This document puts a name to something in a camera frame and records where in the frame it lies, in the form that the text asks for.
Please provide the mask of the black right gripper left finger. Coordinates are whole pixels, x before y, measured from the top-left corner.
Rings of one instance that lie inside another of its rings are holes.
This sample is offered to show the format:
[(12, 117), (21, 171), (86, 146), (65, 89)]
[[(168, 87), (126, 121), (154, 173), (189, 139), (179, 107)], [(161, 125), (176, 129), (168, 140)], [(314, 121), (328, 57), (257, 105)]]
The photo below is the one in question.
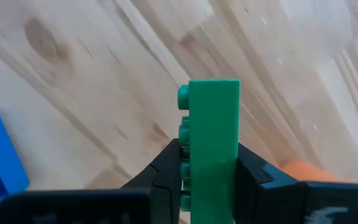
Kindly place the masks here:
[(179, 224), (177, 139), (119, 189), (26, 191), (0, 202), (0, 224)]

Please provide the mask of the orange-red toy building block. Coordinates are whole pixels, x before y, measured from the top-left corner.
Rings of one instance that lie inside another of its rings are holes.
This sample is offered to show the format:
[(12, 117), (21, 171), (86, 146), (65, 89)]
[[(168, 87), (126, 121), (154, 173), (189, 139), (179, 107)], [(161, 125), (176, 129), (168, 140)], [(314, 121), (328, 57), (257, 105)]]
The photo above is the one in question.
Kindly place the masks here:
[(349, 182), (301, 160), (289, 161), (279, 167), (281, 171), (298, 180), (320, 182)]

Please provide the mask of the green toy building block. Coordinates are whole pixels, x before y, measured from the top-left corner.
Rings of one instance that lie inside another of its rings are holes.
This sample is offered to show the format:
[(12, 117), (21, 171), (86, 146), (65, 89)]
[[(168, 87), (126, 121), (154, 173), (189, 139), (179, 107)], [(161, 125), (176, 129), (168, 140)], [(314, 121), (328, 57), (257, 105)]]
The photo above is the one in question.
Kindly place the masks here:
[(234, 224), (240, 93), (239, 80), (191, 80), (178, 90), (178, 107), (189, 112), (178, 141), (181, 210), (191, 224)]

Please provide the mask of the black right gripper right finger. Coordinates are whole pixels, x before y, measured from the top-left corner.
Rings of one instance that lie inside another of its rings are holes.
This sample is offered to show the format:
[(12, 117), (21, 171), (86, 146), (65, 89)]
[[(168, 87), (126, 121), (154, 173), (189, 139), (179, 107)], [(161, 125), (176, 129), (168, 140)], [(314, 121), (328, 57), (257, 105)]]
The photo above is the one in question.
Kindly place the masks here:
[(358, 184), (296, 180), (239, 145), (236, 224), (358, 224)]

